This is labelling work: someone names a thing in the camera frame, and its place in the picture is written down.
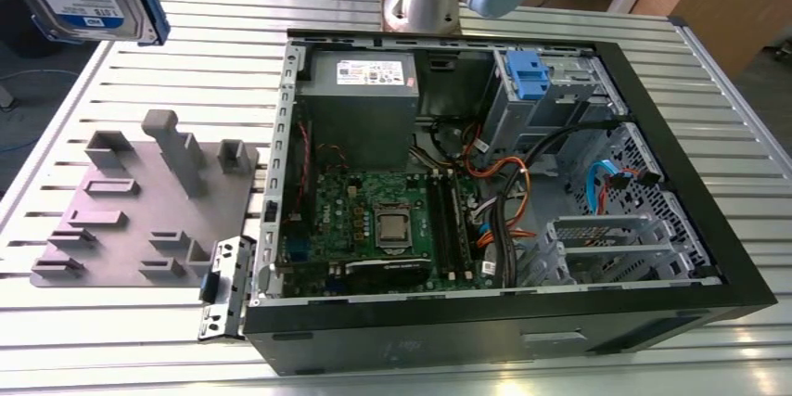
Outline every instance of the floor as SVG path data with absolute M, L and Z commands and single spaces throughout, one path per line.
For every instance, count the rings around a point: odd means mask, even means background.
M 94 49 L 94 44 L 67 45 L 55 56 L 26 59 L 0 43 L 0 78 L 22 70 L 79 73 Z M 0 197 L 75 79 L 66 73 L 34 73 L 2 81 L 18 98 L 19 106 L 11 112 L 0 112 Z M 735 83 L 787 152 L 792 153 L 792 61 L 774 60 L 771 51 L 761 53 Z
M 792 57 L 778 61 L 773 50 L 763 51 L 735 84 L 787 153 L 792 154 Z

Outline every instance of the motherboard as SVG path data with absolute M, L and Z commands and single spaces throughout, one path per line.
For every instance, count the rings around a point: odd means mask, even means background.
M 474 180 L 453 171 L 321 175 L 313 221 L 286 228 L 285 295 L 487 287 L 466 221 L 474 196 Z

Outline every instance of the blue cable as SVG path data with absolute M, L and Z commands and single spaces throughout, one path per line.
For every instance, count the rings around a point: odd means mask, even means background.
M 597 170 L 598 168 L 606 169 L 606 171 L 609 171 L 609 173 L 611 175 L 617 175 L 619 173 L 619 168 L 617 167 L 617 165 L 613 163 L 611 160 L 602 160 L 602 161 L 595 161 L 593 163 L 593 165 L 590 166 L 590 171 L 586 174 L 586 200 L 590 203 L 590 209 L 593 210 L 593 214 L 597 215 L 597 186 L 595 186 L 595 180 L 597 180 Z
M 0 148 L 0 153 L 9 153 L 13 152 L 14 150 L 19 150 L 21 148 L 26 148 L 29 146 L 33 146 L 34 144 L 37 144 L 39 142 L 39 138 L 34 139 L 33 141 L 22 144 L 21 146 L 13 146 L 13 147 L 7 147 L 7 148 Z

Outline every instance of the mesh grille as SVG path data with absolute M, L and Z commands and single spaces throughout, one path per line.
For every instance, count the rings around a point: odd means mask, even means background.
M 642 171 L 646 169 L 646 161 L 642 156 L 635 141 L 623 133 L 621 136 L 615 136 L 611 141 L 617 144 L 609 145 L 609 152 L 603 152 L 603 157 L 610 158 L 615 161 L 617 165 L 623 169 L 634 169 Z M 578 187 L 577 193 L 574 194 L 578 205 L 578 211 L 583 215 L 591 215 L 593 210 L 590 209 L 586 200 L 586 182 Z M 679 215 L 673 211 L 673 208 L 663 196 L 661 187 L 658 185 L 646 187 L 639 185 L 637 181 L 629 183 L 629 187 L 623 190 L 610 189 L 609 191 L 609 203 L 606 214 L 635 214 L 645 213 L 657 216 L 661 219 L 667 220 L 675 231 L 675 235 L 671 238 L 671 242 L 675 244 L 693 245 L 690 233 L 685 227 Z M 701 266 L 709 264 L 706 257 L 697 249 L 691 249 L 689 252 L 694 265 Z M 634 270 L 643 264 L 645 261 L 637 262 L 629 270 Z M 619 277 L 627 275 L 622 273 L 614 281 L 618 281 Z

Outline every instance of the gray fixture plate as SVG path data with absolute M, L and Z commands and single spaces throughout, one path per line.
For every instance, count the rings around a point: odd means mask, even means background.
M 31 283 L 37 287 L 195 287 L 210 267 L 210 256 L 218 240 L 239 236 L 249 209 L 255 168 L 249 172 L 225 174 L 218 162 L 222 143 L 202 143 L 206 166 L 201 177 L 207 193 L 189 198 L 174 173 L 169 170 L 162 150 L 154 142 L 130 142 L 134 151 L 117 152 L 126 172 L 109 176 L 95 166 L 86 173 L 75 197 L 61 220 L 59 231 L 79 228 L 67 223 L 78 212 L 122 211 L 125 224 L 89 225 L 86 229 L 97 238 L 93 247 L 70 247 L 61 250 L 53 243 L 34 266 Z M 259 153 L 247 146 L 251 166 Z M 90 182 L 133 178 L 141 187 L 138 194 L 94 196 L 86 192 Z M 171 243 L 173 247 L 155 249 L 150 240 L 153 232 L 182 232 L 199 247 L 190 249 L 190 242 Z M 78 274 L 37 274 L 42 265 L 59 264 L 70 257 L 82 267 Z

